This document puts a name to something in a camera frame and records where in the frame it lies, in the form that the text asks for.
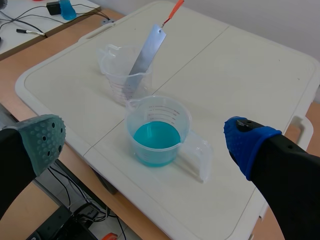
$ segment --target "clear plastic measuring cup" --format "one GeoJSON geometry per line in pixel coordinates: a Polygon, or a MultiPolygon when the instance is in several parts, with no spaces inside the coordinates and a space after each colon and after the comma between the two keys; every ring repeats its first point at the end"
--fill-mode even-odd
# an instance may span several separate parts
{"type": "Polygon", "coordinates": [[[112,44],[97,50],[100,70],[110,83],[113,98],[121,104],[150,95],[152,65],[146,72],[129,75],[140,51],[138,46],[117,47],[112,44]]]}
{"type": "Polygon", "coordinates": [[[211,173],[213,149],[211,145],[190,129],[190,112],[178,101],[165,96],[147,96],[126,103],[125,127],[136,157],[149,167],[171,163],[179,153],[188,155],[198,166],[199,177],[206,182],[211,173]],[[150,148],[134,139],[137,130],[150,122],[165,122],[180,135],[180,142],[168,148],[150,148]]]}

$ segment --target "orange wire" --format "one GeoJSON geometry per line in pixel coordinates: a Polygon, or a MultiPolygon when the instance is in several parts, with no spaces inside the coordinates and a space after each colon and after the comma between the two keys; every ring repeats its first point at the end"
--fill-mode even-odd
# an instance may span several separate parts
{"type": "Polygon", "coordinates": [[[173,9],[172,9],[169,17],[167,18],[167,20],[165,20],[165,21],[163,22],[161,28],[163,28],[164,25],[165,25],[170,19],[172,19],[172,17],[175,15],[175,13],[178,11],[178,9],[182,6],[182,4],[184,4],[184,2],[185,2],[185,0],[179,0],[179,1],[175,4],[175,6],[173,7],[173,9]]]}

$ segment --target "white plastic table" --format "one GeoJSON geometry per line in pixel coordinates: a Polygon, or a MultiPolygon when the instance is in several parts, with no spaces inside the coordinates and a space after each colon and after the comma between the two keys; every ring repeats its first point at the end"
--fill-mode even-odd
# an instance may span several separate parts
{"type": "MultiPolygon", "coordinates": [[[[6,8],[1,11],[12,18],[16,18],[23,12],[27,11],[28,9],[31,9],[37,6],[46,6],[48,2],[53,2],[53,0],[43,0],[43,1],[9,0],[6,8]]],[[[71,4],[72,5],[83,4],[83,5],[92,7],[92,8],[89,8],[82,5],[74,6],[74,10],[77,13],[88,13],[88,12],[91,12],[93,9],[97,9],[100,7],[99,5],[93,2],[90,2],[88,0],[71,0],[71,4]]],[[[67,20],[64,20],[61,15],[51,16],[46,7],[35,8],[27,12],[24,16],[30,15],[30,14],[53,18],[64,23],[69,22],[67,20]]],[[[0,14],[0,18],[7,19],[2,14],[0,14]]],[[[63,25],[63,23],[60,23],[51,19],[43,18],[43,17],[37,17],[37,16],[24,17],[21,19],[21,21],[25,21],[31,25],[36,26],[37,28],[42,30],[44,33],[47,33],[63,25]]],[[[4,23],[6,23],[6,21],[0,20],[0,24],[4,24],[4,23]]],[[[27,43],[39,37],[38,35],[34,35],[34,34],[17,33],[16,29],[24,29],[24,30],[38,32],[33,27],[20,22],[16,22],[16,21],[4,25],[0,29],[0,37],[2,38],[0,42],[0,56],[5,52],[10,51],[11,49],[14,49],[24,43],[27,43]]]]}
{"type": "Polygon", "coordinates": [[[98,28],[26,71],[15,90],[37,114],[61,116],[67,143],[170,238],[247,240],[266,202],[229,156],[224,122],[242,116],[283,132],[295,123],[306,149],[313,127],[305,114],[320,83],[319,63],[182,7],[164,27],[152,88],[189,109],[192,129],[213,147],[212,174],[202,184],[174,163],[146,167],[133,156],[125,108],[113,101],[96,50],[142,45],[172,8],[154,2],[98,28]]]}

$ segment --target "electrical wire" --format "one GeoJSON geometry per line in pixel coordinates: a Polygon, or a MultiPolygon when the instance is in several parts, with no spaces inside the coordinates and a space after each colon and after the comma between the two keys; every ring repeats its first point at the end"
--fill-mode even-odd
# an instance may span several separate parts
{"type": "MultiPolygon", "coordinates": [[[[75,4],[75,5],[72,5],[72,6],[84,6],[84,7],[87,7],[87,8],[90,8],[90,9],[96,9],[95,7],[92,7],[92,6],[87,6],[87,5],[84,5],[84,4],[75,4]]],[[[33,9],[36,9],[36,8],[46,8],[46,6],[36,6],[36,7],[33,7],[33,8],[30,8],[29,10],[23,12],[22,14],[20,14],[18,17],[16,18],[12,18],[8,15],[6,15],[4,12],[0,11],[1,14],[3,14],[4,16],[6,16],[7,18],[9,18],[10,20],[7,20],[7,19],[0,19],[0,20],[3,20],[3,21],[8,21],[8,22],[5,22],[3,24],[0,25],[0,30],[1,28],[6,25],[6,24],[9,24],[9,23],[12,23],[12,22],[20,22],[20,23],[23,23],[23,24],[26,24],[26,25],[29,25],[31,26],[32,28],[35,28],[37,29],[39,32],[41,33],[44,33],[42,30],[40,30],[38,27],[28,23],[28,22],[25,22],[25,21],[21,21],[20,19],[22,18],[26,18],[26,17],[30,17],[30,16],[35,16],[35,17],[40,17],[40,18],[46,18],[46,19],[50,19],[50,20],[53,20],[53,21],[56,21],[58,23],[61,23],[61,24],[66,24],[66,23],[71,23],[73,22],[74,20],[80,18],[80,17],[85,17],[85,16],[91,16],[91,15],[98,15],[98,16],[101,16],[101,17],[104,17],[106,18],[107,20],[110,20],[110,18],[103,12],[99,13],[99,12],[80,12],[80,13],[76,13],[76,14],[82,14],[81,16],[77,16],[75,19],[71,20],[71,21],[67,21],[67,22],[63,22],[63,21],[60,21],[60,20],[57,20],[57,19],[54,19],[54,18],[51,18],[51,17],[48,17],[48,16],[41,16],[41,15],[37,15],[37,14],[28,14],[26,16],[23,16],[24,14],[26,14],[27,12],[33,10],[33,9]]]]}
{"type": "Polygon", "coordinates": [[[61,176],[65,177],[66,179],[68,179],[69,181],[71,181],[71,183],[79,190],[79,192],[81,193],[82,197],[84,199],[86,199],[86,196],[82,193],[80,187],[75,183],[75,181],[73,181],[70,177],[68,177],[67,175],[64,175],[62,172],[54,169],[52,166],[50,166],[50,168],[55,171],[56,173],[60,174],[61,176]]]}
{"type": "Polygon", "coordinates": [[[16,19],[20,18],[21,16],[25,15],[27,12],[33,10],[33,9],[37,9],[37,8],[47,8],[46,6],[35,6],[33,8],[30,8],[29,10],[25,11],[24,13],[20,14],[19,16],[16,17],[16,19]]]}
{"type": "Polygon", "coordinates": [[[70,186],[71,186],[71,188],[73,189],[73,191],[75,192],[75,194],[77,194],[79,197],[81,197],[81,198],[87,198],[88,196],[86,195],[86,193],[85,192],[83,192],[82,190],[81,190],[81,194],[78,192],[79,191],[79,189],[78,189],[78,191],[74,188],[74,185],[72,184],[72,182],[69,180],[69,184],[70,184],[70,186]]]}
{"type": "MultiPolygon", "coordinates": [[[[88,199],[87,196],[84,195],[84,193],[82,192],[81,188],[75,183],[75,181],[73,181],[69,176],[67,176],[67,175],[61,173],[60,171],[54,169],[52,166],[50,166],[50,168],[51,168],[53,171],[55,171],[56,173],[58,173],[58,174],[60,174],[61,176],[65,177],[66,179],[68,179],[69,182],[71,183],[71,187],[73,188],[73,185],[74,185],[74,186],[78,189],[78,191],[81,193],[81,196],[83,197],[82,201],[85,200],[87,203],[89,203],[89,201],[87,201],[87,199],[88,199]]],[[[106,213],[103,212],[103,211],[104,211],[104,210],[102,210],[102,209],[99,208],[99,212],[100,212],[100,213],[106,214],[106,213]]]]}
{"type": "MultiPolygon", "coordinates": [[[[81,4],[81,3],[75,4],[75,5],[72,5],[72,6],[73,7],[75,7],[75,6],[84,6],[84,7],[90,8],[90,9],[96,9],[96,7],[94,7],[94,6],[87,6],[87,5],[84,5],[84,4],[81,4]]],[[[105,13],[101,12],[101,14],[104,15],[106,19],[110,20],[110,18],[105,13]]]]}
{"type": "MultiPolygon", "coordinates": [[[[76,204],[76,203],[79,203],[79,202],[81,202],[81,201],[90,200],[90,201],[96,202],[96,201],[95,201],[94,199],[92,199],[92,198],[85,197],[85,196],[84,196],[84,193],[81,191],[81,189],[78,187],[78,185],[77,185],[71,178],[69,178],[68,176],[66,176],[66,175],[64,175],[63,173],[59,172],[58,170],[54,169],[52,166],[50,166],[50,169],[52,169],[53,171],[55,171],[55,172],[57,172],[58,174],[62,175],[62,176],[65,177],[66,179],[68,179],[71,184],[73,184],[75,187],[77,187],[77,189],[79,190],[79,192],[80,192],[81,195],[83,196],[83,199],[81,199],[81,200],[79,200],[79,201],[76,201],[76,202],[73,202],[72,204],[69,204],[68,209],[70,209],[72,205],[74,205],[74,204],[76,204]]],[[[120,225],[120,228],[121,228],[121,231],[122,231],[124,240],[127,240],[126,235],[125,235],[125,231],[124,231],[124,229],[123,229],[123,227],[122,227],[122,225],[121,225],[121,222],[120,222],[120,220],[119,220],[119,217],[116,216],[116,215],[107,214],[106,212],[103,212],[100,208],[99,208],[99,212],[102,213],[102,214],[104,214],[104,216],[96,217],[96,219],[94,220],[94,222],[95,222],[95,223],[103,222],[103,221],[105,221],[108,217],[116,218],[117,221],[118,221],[118,223],[119,223],[119,225],[120,225]]]]}
{"type": "Polygon", "coordinates": [[[121,231],[122,231],[124,240],[127,240],[126,235],[125,235],[125,231],[124,231],[124,229],[122,228],[122,225],[121,225],[121,222],[120,222],[120,220],[119,220],[119,217],[117,217],[116,219],[118,220],[118,223],[119,223],[119,225],[120,225],[120,228],[121,228],[121,231]]]}
{"type": "Polygon", "coordinates": [[[7,17],[8,19],[11,19],[12,22],[17,21],[17,22],[19,22],[19,23],[23,23],[23,24],[29,25],[30,27],[32,27],[32,28],[34,28],[34,29],[37,29],[39,32],[44,33],[44,32],[41,31],[39,28],[37,28],[36,26],[34,26],[34,25],[30,24],[30,23],[27,23],[27,22],[25,22],[25,21],[21,21],[21,20],[16,19],[16,18],[12,18],[12,17],[8,16],[7,14],[5,14],[5,13],[2,12],[2,11],[0,11],[0,13],[1,13],[2,15],[4,15],[5,17],[7,17]]]}
{"type": "Polygon", "coordinates": [[[57,179],[57,180],[59,181],[59,183],[64,187],[64,189],[65,189],[65,191],[66,191],[66,194],[67,194],[67,196],[68,196],[69,206],[71,206],[72,204],[71,204],[70,195],[69,195],[69,192],[68,192],[67,187],[59,180],[59,178],[57,178],[56,175],[54,175],[54,173],[53,173],[49,168],[48,168],[48,170],[49,170],[49,172],[52,174],[52,176],[54,176],[54,178],[57,179]]]}
{"type": "Polygon", "coordinates": [[[92,199],[92,198],[90,198],[90,197],[86,197],[86,198],[83,198],[83,199],[81,199],[81,200],[79,200],[79,201],[73,202],[72,204],[70,204],[70,205],[68,206],[68,208],[70,208],[70,207],[73,206],[74,204],[80,203],[81,201],[85,201],[85,200],[90,200],[90,201],[94,201],[94,202],[95,202],[94,199],[92,199]]]}

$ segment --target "blue bottle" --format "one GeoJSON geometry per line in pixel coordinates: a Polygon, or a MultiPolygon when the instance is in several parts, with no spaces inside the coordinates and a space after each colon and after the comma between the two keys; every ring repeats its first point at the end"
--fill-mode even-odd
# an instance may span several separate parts
{"type": "Polygon", "coordinates": [[[61,15],[65,20],[73,20],[77,17],[76,11],[71,5],[70,0],[59,0],[61,15]]]}

